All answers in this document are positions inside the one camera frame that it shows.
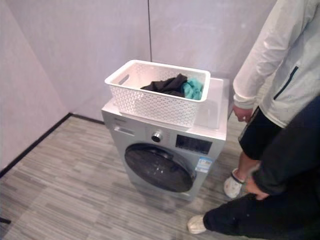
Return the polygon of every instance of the jacket sleeve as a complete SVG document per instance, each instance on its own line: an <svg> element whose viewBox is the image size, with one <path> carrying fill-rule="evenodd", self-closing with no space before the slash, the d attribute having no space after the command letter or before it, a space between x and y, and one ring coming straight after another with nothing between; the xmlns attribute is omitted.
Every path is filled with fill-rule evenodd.
<svg viewBox="0 0 320 240"><path fill-rule="evenodd" d="M276 71L288 49L315 15L312 0L278 0L233 81L234 104L253 107L266 78Z"/></svg>
<svg viewBox="0 0 320 240"><path fill-rule="evenodd" d="M266 148L252 177L263 192L282 193L290 178L320 168L320 96Z"/></svg>

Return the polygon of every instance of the hand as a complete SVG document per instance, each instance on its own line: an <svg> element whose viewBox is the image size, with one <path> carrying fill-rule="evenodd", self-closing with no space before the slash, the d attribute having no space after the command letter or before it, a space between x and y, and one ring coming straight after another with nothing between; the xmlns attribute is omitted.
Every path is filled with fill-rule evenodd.
<svg viewBox="0 0 320 240"><path fill-rule="evenodd" d="M249 122L253 109L243 109L240 107L237 107L236 105L233 105L233 111L234 114L238 117L239 122L245 121L246 123Z"/></svg>
<svg viewBox="0 0 320 240"><path fill-rule="evenodd" d="M252 193L252 194L256 194L256 199L257 200L263 200L267 197L269 197L269 194L268 193L265 193L263 191L261 191L258 186L256 185L254 179L252 178L252 176L249 176L248 178L248 181L247 181L247 184L246 184L246 190L249 192L249 193Z"/></svg>

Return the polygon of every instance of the person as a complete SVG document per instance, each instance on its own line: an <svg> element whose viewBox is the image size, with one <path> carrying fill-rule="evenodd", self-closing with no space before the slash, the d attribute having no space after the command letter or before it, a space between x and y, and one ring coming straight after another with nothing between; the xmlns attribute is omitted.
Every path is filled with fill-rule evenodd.
<svg viewBox="0 0 320 240"><path fill-rule="evenodd" d="M320 239L320 96L282 130L247 183L249 194L192 217L205 230L273 240Z"/></svg>
<svg viewBox="0 0 320 240"><path fill-rule="evenodd" d="M232 199L268 144L320 90L319 5L319 0L278 0L234 79L233 110L247 126L239 137L238 168L224 182L224 192ZM260 87L275 71L252 115Z"/></svg>

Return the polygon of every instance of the white jacket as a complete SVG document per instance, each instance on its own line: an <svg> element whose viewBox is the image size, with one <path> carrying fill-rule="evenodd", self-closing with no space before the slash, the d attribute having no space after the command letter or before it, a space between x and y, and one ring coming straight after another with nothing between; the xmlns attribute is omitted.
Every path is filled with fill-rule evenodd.
<svg viewBox="0 0 320 240"><path fill-rule="evenodd" d="M276 2L234 79L234 104L252 108L260 87L277 68L259 106L284 128L320 93L320 0Z"/></svg>

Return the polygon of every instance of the silver washing machine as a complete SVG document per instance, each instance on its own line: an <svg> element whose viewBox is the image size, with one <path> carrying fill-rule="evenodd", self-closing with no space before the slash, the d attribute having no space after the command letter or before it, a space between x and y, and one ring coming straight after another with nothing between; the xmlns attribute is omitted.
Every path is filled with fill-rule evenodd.
<svg viewBox="0 0 320 240"><path fill-rule="evenodd" d="M102 116L130 181L193 200L226 141L229 88L228 80L211 79L192 128L124 115L111 99ZM221 104L211 100L214 94L222 95Z"/></svg>

